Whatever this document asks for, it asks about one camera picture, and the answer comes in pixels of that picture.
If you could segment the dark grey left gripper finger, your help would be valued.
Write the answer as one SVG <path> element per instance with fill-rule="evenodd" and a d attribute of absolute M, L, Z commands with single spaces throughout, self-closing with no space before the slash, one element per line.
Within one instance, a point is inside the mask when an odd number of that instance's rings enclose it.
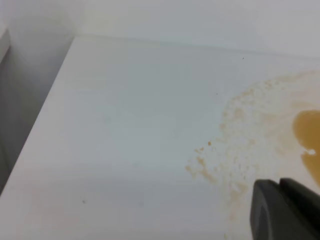
<path fill-rule="evenodd" d="M 254 182 L 250 208 L 254 240 L 318 240 L 320 195 L 291 178 Z"/>

